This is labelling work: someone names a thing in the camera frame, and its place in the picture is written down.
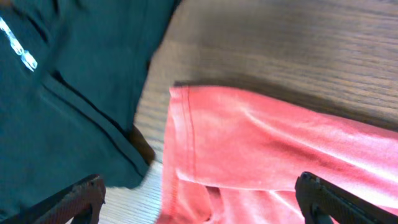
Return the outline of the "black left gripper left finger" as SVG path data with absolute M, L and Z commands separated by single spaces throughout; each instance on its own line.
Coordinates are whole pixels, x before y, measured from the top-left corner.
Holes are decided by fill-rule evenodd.
M 106 188 L 98 174 L 89 175 L 2 224 L 98 224 Z

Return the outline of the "red printed t-shirt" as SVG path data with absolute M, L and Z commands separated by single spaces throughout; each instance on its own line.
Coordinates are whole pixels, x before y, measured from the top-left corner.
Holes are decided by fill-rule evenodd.
M 302 223 L 309 171 L 397 213 L 397 133 L 221 86 L 170 90 L 159 223 Z

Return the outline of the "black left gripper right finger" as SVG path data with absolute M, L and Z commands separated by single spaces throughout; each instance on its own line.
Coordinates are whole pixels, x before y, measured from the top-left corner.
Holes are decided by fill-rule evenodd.
M 295 183 L 295 198 L 305 224 L 393 224 L 397 215 L 383 210 L 311 172 Z

